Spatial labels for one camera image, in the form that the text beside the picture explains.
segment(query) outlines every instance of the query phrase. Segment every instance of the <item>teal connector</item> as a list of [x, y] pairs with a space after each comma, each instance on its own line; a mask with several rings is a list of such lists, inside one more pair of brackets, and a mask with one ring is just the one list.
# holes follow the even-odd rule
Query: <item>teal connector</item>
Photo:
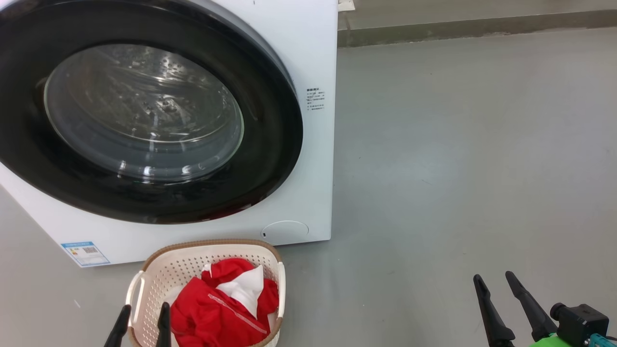
[[589, 338], [589, 347], [617, 347], [617, 345], [600, 334], [592, 334]]

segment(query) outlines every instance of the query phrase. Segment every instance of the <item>red clothing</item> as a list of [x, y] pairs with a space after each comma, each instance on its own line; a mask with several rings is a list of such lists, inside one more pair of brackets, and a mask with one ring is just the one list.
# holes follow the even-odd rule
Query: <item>red clothing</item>
[[248, 347], [270, 334], [268, 315], [278, 307], [276, 282], [264, 279], [257, 319], [235, 299], [216, 289], [255, 267], [244, 259], [226, 259], [194, 277], [171, 308], [172, 332], [180, 347]]

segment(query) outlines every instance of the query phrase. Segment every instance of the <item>black door rim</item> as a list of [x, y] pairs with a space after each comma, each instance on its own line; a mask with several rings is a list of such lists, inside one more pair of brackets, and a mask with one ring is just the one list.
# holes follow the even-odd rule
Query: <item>black door rim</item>
[[[41, 82], [64, 59], [103, 44], [179, 54], [232, 92], [244, 116], [236, 154], [188, 182], [143, 182], [94, 165], [62, 141], [41, 107]], [[18, 1], [0, 11], [0, 161], [42, 192], [130, 222], [216, 219], [274, 192], [302, 146], [302, 115], [286, 72], [217, 14], [175, 1]]]

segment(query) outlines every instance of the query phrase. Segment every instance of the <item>concrete floor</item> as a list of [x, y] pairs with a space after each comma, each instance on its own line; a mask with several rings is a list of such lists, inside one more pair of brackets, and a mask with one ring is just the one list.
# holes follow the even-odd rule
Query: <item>concrete floor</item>
[[[476, 273], [526, 346], [506, 270], [617, 319], [616, 38], [340, 51], [333, 239], [280, 247], [279, 346], [487, 346]], [[3, 191], [0, 213], [2, 345], [101, 346], [141, 265], [79, 269]]]

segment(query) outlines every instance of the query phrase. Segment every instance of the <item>white washing machine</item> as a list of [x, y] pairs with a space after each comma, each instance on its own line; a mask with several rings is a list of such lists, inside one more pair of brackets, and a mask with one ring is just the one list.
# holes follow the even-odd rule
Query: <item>white washing machine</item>
[[330, 239], [335, 0], [0, 9], [0, 184], [79, 266]]

